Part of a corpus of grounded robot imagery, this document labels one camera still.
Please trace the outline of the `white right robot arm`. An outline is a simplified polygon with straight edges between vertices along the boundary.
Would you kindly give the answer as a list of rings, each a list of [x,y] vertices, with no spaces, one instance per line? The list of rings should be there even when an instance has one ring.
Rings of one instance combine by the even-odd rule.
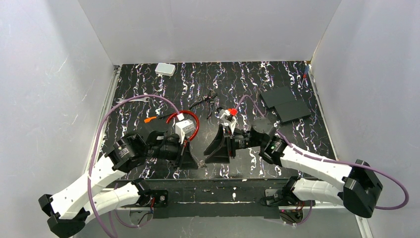
[[[228,164],[237,150],[251,147],[259,147],[259,156],[269,164],[315,177],[290,177],[280,191],[266,199],[267,206],[320,201],[342,205],[360,217],[372,217],[383,185],[368,169],[368,163],[357,160],[349,166],[326,157],[316,160],[313,153],[288,145],[276,136],[274,125],[264,117],[256,118],[247,131],[219,125],[214,140],[204,151],[205,163]]]

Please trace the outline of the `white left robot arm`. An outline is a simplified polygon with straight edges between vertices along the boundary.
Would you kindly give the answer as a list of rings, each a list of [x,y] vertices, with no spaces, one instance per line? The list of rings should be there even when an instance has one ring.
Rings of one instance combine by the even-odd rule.
[[[111,183],[143,165],[148,158],[173,161],[179,169],[197,169],[191,155],[191,138],[178,134],[152,131],[147,135],[131,132],[124,135],[91,168],[62,191],[39,198],[39,205],[48,215],[47,224],[59,238],[80,232],[92,219],[116,208],[138,204],[162,207],[167,192],[151,189],[143,179],[129,181],[110,192],[103,192]]]

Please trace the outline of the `red cable lock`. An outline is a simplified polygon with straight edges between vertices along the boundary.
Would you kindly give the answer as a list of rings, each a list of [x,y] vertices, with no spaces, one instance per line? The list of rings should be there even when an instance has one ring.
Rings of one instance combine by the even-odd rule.
[[[179,112],[183,116],[180,117],[177,113],[173,113],[167,118],[166,123],[170,123],[173,118],[181,119],[175,123],[175,133],[180,137],[180,142],[184,142],[184,140],[192,141],[199,131],[199,119],[191,111],[181,110]],[[194,120],[185,119],[185,115],[192,116]]]

